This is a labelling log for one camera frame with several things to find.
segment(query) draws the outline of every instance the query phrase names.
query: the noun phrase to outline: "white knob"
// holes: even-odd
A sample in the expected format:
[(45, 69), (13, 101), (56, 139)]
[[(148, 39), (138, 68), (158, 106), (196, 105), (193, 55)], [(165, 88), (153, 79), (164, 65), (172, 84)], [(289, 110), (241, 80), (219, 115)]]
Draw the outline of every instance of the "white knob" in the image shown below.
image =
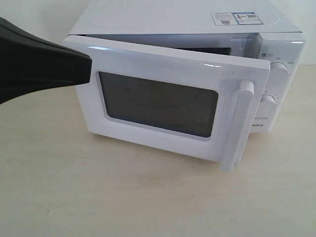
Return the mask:
[(270, 95), (263, 95), (256, 116), (268, 116), (276, 108), (275, 99)]
[(270, 79), (276, 79), (276, 80), (287, 80), (288, 79), (288, 70), (286, 66), (283, 63), (272, 63), (270, 65), (271, 71), (270, 71)]

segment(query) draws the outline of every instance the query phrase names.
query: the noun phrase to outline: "microwave top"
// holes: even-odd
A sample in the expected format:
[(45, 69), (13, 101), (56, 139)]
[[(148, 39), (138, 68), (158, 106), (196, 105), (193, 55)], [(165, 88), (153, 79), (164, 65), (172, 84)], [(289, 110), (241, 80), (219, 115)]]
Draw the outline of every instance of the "microwave top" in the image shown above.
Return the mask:
[(93, 0), (70, 35), (300, 32), (268, 0)]

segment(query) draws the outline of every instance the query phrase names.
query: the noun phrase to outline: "light wood surface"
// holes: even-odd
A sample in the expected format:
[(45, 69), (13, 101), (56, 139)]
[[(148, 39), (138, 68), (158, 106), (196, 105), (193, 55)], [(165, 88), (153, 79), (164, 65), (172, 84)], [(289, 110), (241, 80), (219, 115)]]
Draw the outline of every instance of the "light wood surface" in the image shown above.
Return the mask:
[(89, 133), (73, 87), (0, 105), (0, 236), (316, 236), (316, 66), (231, 173)]

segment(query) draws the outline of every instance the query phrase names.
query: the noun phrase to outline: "door handle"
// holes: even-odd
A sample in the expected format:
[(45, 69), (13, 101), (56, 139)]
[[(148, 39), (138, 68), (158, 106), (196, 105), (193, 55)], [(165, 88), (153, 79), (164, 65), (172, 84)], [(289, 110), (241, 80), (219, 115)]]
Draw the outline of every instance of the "door handle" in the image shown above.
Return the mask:
[(239, 87), (239, 97), (232, 123), (232, 128), (227, 141), (222, 159), (222, 170), (231, 171), (236, 159), (237, 150), (248, 118), (248, 114), (254, 97), (254, 85), (252, 81), (243, 80)]
[(0, 104), (38, 90), (88, 83), (91, 58), (0, 17)]

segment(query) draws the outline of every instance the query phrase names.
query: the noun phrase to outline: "control panel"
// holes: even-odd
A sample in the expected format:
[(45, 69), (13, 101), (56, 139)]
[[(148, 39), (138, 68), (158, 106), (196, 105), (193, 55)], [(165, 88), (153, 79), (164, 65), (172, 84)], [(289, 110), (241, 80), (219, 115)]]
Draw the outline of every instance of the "control panel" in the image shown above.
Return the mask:
[(258, 59), (269, 60), (271, 70), (251, 132), (269, 132), (298, 67), (305, 38), (300, 32), (260, 33), (258, 40)]

